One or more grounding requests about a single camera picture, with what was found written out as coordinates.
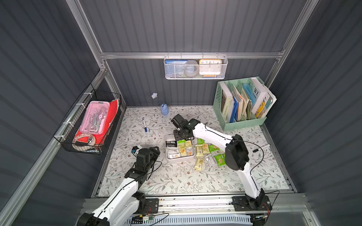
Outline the silver cookie packet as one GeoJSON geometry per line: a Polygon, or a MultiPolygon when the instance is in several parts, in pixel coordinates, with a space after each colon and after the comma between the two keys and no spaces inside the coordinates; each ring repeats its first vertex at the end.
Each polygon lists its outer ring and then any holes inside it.
{"type": "Polygon", "coordinates": [[[211,154],[206,155],[204,158],[210,166],[214,166],[217,164],[215,158],[211,154]]]}

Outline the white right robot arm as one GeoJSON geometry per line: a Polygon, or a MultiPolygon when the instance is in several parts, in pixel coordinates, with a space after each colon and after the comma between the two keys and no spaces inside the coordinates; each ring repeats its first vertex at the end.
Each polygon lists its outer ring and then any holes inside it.
{"type": "Polygon", "coordinates": [[[172,118],[171,123],[176,127],[173,131],[175,140],[200,138],[224,151],[224,161],[230,169],[238,174],[244,186],[249,207],[256,210],[262,206],[265,192],[257,184],[252,174],[253,168],[249,163],[247,141],[238,134],[230,136],[213,130],[199,120],[184,119],[180,114],[172,118]]]}

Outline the pale yellow packet stack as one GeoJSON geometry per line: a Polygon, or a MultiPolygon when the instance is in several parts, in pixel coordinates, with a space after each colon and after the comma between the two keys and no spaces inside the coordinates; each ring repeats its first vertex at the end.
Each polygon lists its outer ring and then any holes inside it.
{"type": "Polygon", "coordinates": [[[191,141],[191,140],[186,140],[186,141],[185,141],[185,147],[186,147],[186,148],[191,148],[191,147],[193,147],[192,141],[191,141]]]}

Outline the black cookie packet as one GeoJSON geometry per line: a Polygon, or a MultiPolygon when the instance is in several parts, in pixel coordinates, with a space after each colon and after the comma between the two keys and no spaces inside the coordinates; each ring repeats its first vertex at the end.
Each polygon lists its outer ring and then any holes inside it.
{"type": "Polygon", "coordinates": [[[176,141],[166,141],[166,147],[177,147],[176,141]]]}

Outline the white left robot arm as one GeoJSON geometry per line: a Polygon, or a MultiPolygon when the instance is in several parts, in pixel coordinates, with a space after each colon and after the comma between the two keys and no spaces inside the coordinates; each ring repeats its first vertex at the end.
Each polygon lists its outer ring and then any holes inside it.
{"type": "Polygon", "coordinates": [[[78,226],[122,226],[133,214],[155,214],[158,200],[146,199],[139,188],[156,171],[159,147],[134,147],[136,162],[126,172],[119,188],[92,213],[84,213],[78,226]]]}

